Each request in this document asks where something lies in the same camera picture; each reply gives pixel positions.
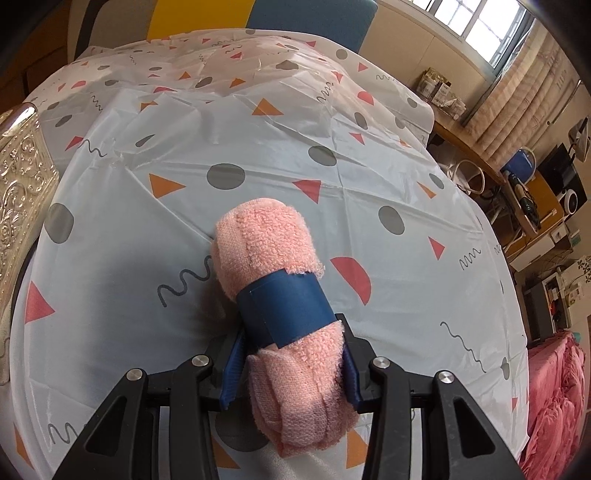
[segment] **window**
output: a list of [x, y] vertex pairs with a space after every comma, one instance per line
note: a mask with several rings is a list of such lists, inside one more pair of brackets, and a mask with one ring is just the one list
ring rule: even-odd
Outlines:
[[500, 70], [533, 17], [517, 0], [408, 0]]

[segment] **blue strap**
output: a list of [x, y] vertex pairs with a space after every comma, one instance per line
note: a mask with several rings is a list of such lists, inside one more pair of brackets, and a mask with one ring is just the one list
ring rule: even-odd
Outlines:
[[278, 348], [335, 322], [335, 314], [313, 273], [278, 270], [236, 296], [246, 332], [259, 348]]

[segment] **pink fabric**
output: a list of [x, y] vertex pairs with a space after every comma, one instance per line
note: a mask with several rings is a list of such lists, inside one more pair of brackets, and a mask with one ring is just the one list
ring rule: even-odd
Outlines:
[[520, 466], [528, 480], [554, 480], [579, 447], [583, 414], [584, 353], [570, 332], [528, 352], [530, 415]]
[[[315, 273], [320, 263], [301, 215], [272, 199], [239, 205], [216, 225], [213, 265], [226, 295], [236, 300], [253, 281], [285, 268]], [[282, 457], [335, 445], [357, 422], [346, 401], [341, 364], [343, 327], [334, 322], [281, 349], [248, 357], [256, 425]]]

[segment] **window frame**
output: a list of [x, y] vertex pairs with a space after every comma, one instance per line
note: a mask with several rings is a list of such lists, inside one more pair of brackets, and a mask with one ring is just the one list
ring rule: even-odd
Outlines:
[[414, 3], [412, 3], [411, 0], [377, 1], [379, 4], [382, 4], [387, 8], [393, 8], [399, 12], [402, 12], [406, 16], [414, 19], [424, 28], [433, 33], [436, 37], [440, 38], [445, 43], [447, 43], [451, 48], [458, 51], [458, 53], [460, 53], [466, 60], [472, 63], [477, 68], [477, 70], [480, 71], [483, 77], [485, 77], [489, 81], [492, 81], [501, 73], [507, 61], [511, 58], [513, 49], [523, 38], [523, 36], [529, 31], [534, 21], [533, 15], [531, 15], [530, 12], [526, 10], [524, 16], [519, 21], [517, 27], [515, 27], [515, 25], [512, 25], [512, 27], [509, 29], [509, 31], [511, 31], [513, 28], [515, 28], [515, 32], [509, 40], [504, 52], [500, 55], [500, 58], [498, 59], [496, 65], [493, 66], [490, 64], [490, 62], [484, 59], [484, 57], [482, 57], [466, 41], [466, 39], [469, 33], [471, 32], [472, 28], [476, 24], [480, 16], [480, 13], [484, 9], [486, 3], [488, 1], [494, 0], [480, 0], [478, 7], [475, 9], [472, 18], [468, 22], [466, 28], [464, 29], [461, 35], [458, 35], [445, 23], [441, 22], [439, 19], [435, 17], [435, 13], [437, 12], [437, 9], [440, 7], [443, 0], [431, 0], [431, 2], [427, 5], [426, 9], [422, 9], [418, 5], [415, 5]]

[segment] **pink blanket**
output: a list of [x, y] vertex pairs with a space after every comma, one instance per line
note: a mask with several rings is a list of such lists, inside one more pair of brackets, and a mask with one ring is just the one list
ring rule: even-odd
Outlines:
[[528, 357], [530, 441], [519, 464], [528, 480], [554, 480], [579, 447], [584, 353], [573, 335], [563, 332], [530, 350]]

